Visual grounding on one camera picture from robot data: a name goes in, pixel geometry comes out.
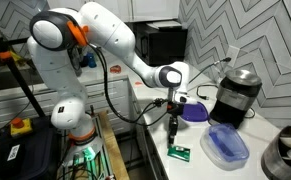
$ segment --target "black microwave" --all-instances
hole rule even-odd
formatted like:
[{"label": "black microwave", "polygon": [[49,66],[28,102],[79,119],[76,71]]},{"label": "black microwave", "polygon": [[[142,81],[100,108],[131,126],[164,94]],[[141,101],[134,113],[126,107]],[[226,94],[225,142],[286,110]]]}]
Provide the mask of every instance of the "black microwave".
[{"label": "black microwave", "polygon": [[184,61],[187,29],[156,29],[145,23],[133,25],[135,52],[149,66]]}]

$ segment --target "kitchen counter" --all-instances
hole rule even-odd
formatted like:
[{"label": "kitchen counter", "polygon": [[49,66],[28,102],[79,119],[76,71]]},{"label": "kitchen counter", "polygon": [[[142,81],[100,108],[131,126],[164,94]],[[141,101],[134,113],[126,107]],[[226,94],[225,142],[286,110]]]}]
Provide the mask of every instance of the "kitchen counter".
[{"label": "kitchen counter", "polygon": [[[130,70],[119,60],[108,62],[108,68],[113,65],[120,65],[122,72],[120,74],[109,73],[109,80],[120,80],[128,78],[136,95],[137,101],[143,109],[150,101],[155,98],[167,98],[167,89],[164,88],[147,88],[141,78]],[[196,75],[198,71],[191,68],[191,76]],[[97,68],[83,68],[82,75],[78,78],[82,84],[96,84],[103,82],[103,71],[98,63]],[[210,112],[216,101],[217,88],[204,87],[201,93],[209,96],[209,100],[202,100],[196,96],[196,86],[210,82],[209,78],[204,75],[199,76],[192,84],[189,85],[189,95],[203,103]],[[35,85],[35,94],[46,91],[44,84]],[[0,91],[0,98],[24,96],[21,88],[14,88]],[[162,108],[150,111],[144,115],[146,123],[151,123],[157,119],[164,111]],[[189,123],[183,120],[179,121],[179,130],[175,139],[175,144],[188,147],[191,149],[190,162],[184,162],[167,156],[167,130],[169,115],[157,124],[149,127],[149,133],[154,141],[160,160],[164,166],[166,174],[170,180],[178,179],[250,179],[262,180],[267,179],[261,169],[261,156],[267,145],[279,132],[279,129],[270,124],[260,115],[256,114],[252,119],[246,119],[241,125],[238,133],[246,143],[250,157],[242,169],[234,171],[224,171],[216,167],[205,155],[200,146],[200,138],[204,130],[209,127],[208,122]]]}]

